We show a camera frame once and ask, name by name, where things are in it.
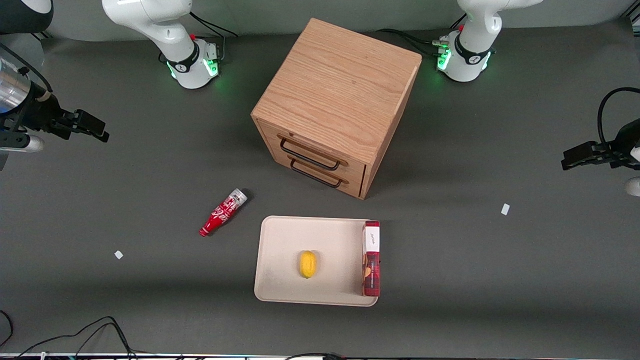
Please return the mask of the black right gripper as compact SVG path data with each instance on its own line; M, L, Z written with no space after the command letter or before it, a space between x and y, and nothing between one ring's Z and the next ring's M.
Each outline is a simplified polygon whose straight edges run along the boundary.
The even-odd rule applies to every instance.
M73 114L61 108L55 95L34 82L19 105L18 113L22 125L27 129L51 133L64 141L68 141L73 133L90 136L104 143L110 138L109 132L105 131L106 124L82 109L75 110L73 127Z

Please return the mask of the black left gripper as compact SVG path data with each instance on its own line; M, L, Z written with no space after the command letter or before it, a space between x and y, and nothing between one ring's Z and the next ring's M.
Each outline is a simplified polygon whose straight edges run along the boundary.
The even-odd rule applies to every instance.
M613 141L605 141L601 118L597 120L597 130L600 144L596 141L586 141L563 152L561 160L563 171L599 164L609 164L611 169L626 167L638 170L640 168L639 160L632 155L633 150L639 146L640 119L622 126Z

